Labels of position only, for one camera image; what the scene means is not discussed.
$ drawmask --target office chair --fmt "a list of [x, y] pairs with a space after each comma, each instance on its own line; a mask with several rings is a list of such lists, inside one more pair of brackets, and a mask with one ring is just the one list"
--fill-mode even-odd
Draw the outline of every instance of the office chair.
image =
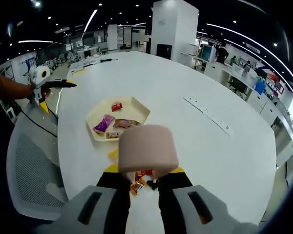
[[[57, 120], [44, 116], [35, 105], [24, 112], [56, 134]], [[10, 138], [6, 171], [13, 206], [21, 215], [56, 220], [68, 201], [59, 167], [57, 138], [20, 113]]]
[[231, 80], [229, 81], [229, 87], [233, 87], [234, 89], [231, 90], [243, 99], [242, 94], [245, 94], [247, 89], [247, 86], [244, 83], [234, 77], [231, 77]]

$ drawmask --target white column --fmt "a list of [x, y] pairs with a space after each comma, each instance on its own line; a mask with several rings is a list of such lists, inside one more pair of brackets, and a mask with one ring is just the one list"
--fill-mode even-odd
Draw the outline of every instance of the white column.
[[151, 54], [157, 44], [172, 45], [171, 60], [178, 61], [187, 43], [195, 44], [199, 10], [183, 0], [162, 0], [153, 5]]
[[111, 24], [107, 27], [107, 49], [117, 50], [117, 25]]

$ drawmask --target white tray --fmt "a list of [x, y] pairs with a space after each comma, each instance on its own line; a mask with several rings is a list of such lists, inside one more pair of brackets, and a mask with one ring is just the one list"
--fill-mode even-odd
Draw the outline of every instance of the white tray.
[[[112, 112], [112, 105], [115, 102], [121, 102], [123, 108]], [[115, 118], [135, 120], [141, 124], [144, 124], [150, 114], [150, 110], [134, 97], [115, 97], [101, 101], [86, 117], [86, 123], [88, 128], [90, 128], [91, 135], [97, 141], [117, 141], [118, 139], [106, 139], [106, 133], [119, 132], [122, 134], [125, 130], [123, 128], [113, 128], [115, 123], [115, 121], [113, 121], [104, 134], [96, 133], [93, 128], [102, 121], [105, 114], [114, 116]]]

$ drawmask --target white table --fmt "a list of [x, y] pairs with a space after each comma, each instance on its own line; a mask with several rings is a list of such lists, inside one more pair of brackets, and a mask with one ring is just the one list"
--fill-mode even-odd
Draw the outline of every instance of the white table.
[[[220, 83], [193, 69], [141, 52], [102, 56], [117, 58], [67, 78], [77, 87], [61, 97], [58, 146], [64, 186], [72, 199], [96, 185], [110, 165], [107, 153], [117, 144], [94, 147], [85, 118], [101, 100], [134, 96], [151, 113], [146, 124], [171, 129], [182, 167], [193, 185], [223, 200], [240, 222], [258, 224], [270, 199], [276, 170], [274, 134], [264, 119]], [[183, 100], [198, 98], [233, 129], [228, 136]], [[127, 233], [164, 233], [158, 192], [143, 188], [131, 199]]]

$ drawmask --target ceiling light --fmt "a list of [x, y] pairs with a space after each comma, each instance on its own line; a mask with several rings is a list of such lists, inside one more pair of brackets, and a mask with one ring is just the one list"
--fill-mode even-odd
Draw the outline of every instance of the ceiling light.
[[281, 61], [281, 59], [279, 59], [273, 52], [271, 52], [270, 50], [268, 50], [265, 46], [259, 44], [258, 42], [254, 41], [253, 39], [241, 34], [241, 33], [238, 33], [238, 32], [235, 32], [229, 28], [225, 28], [225, 27], [221, 27], [221, 26], [218, 26], [218, 25], [214, 25], [214, 24], [210, 24], [210, 23], [207, 23], [206, 25], [209, 25], [209, 26], [213, 26], [213, 27], [217, 27], [217, 28], [221, 28], [221, 29], [225, 29], [225, 30], [228, 30], [230, 32], [233, 32], [235, 34], [238, 34], [246, 39], [249, 39], [250, 41], [254, 42], [255, 44], [259, 45], [260, 47], [262, 47], [263, 49], [265, 49], [268, 53], [270, 53], [272, 56], [274, 56], [274, 58], [276, 60], [278, 60], [283, 66], [284, 68], [290, 73], [290, 75], [293, 77], [293, 73], [291, 72], [291, 70], [284, 64], [284, 62]]
[[[197, 33], [202, 33], [202, 32], [197, 32]], [[205, 35], [207, 35], [207, 33], [202, 33], [202, 34], [205, 34]]]
[[46, 42], [46, 43], [53, 43], [53, 41], [48, 40], [20, 40], [19, 43], [26, 43], [26, 42]]
[[[260, 56], [258, 56], [257, 54], [255, 54], [255, 53], [252, 52], [251, 50], [248, 50], [247, 48], [244, 48], [243, 46], [241, 46], [241, 45], [239, 45], [239, 44], [237, 44], [237, 43], [234, 43], [233, 41], [230, 41], [230, 40], [227, 40], [227, 39], [224, 39], [224, 40], [229, 41], [229, 42], [231, 42], [231, 43], [233, 43], [233, 44], [235, 44], [235, 45], [241, 47], [242, 49], [245, 49], [245, 50], [249, 51], [251, 54], [253, 54], [253, 55], [255, 55], [256, 57], [258, 57], [259, 59], [263, 60]], [[273, 70], [275, 70], [275, 71], [277, 72], [277, 70], [276, 70], [274, 67], [272, 67], [269, 63], [267, 63], [265, 60], [263, 60], [263, 61], [264, 61], [267, 65], [269, 65]], [[277, 72], [277, 74], [283, 79], [283, 81], [288, 85], [289, 89], [293, 92], [293, 89], [292, 89], [292, 87], [290, 86], [290, 84], [287, 82], [287, 80], [284, 79], [284, 77], [283, 77], [280, 73]]]
[[88, 28], [90, 22], [92, 21], [92, 18], [94, 17], [94, 15], [97, 13], [97, 11], [98, 11], [98, 10], [96, 9], [96, 10], [94, 10], [94, 11], [92, 12], [92, 15], [90, 16], [90, 18], [89, 18], [89, 20], [88, 20], [88, 23], [86, 24], [86, 28], [84, 28], [84, 32], [87, 31], [87, 28]]
[[139, 25], [142, 25], [142, 24], [146, 24], [146, 23], [138, 23], [138, 24], [135, 24], [134, 26], [139, 26]]
[[22, 23], [24, 23], [24, 21], [18, 22], [18, 24], [16, 26], [20, 26]]

